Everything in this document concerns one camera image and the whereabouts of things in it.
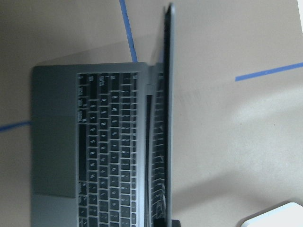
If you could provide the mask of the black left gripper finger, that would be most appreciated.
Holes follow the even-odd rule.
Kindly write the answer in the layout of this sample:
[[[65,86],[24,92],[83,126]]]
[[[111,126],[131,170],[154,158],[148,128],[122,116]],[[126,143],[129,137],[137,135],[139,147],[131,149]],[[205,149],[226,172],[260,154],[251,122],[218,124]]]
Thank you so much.
[[[180,221],[176,219],[171,220],[169,225],[164,218],[156,218],[153,220],[154,227],[180,227]]]

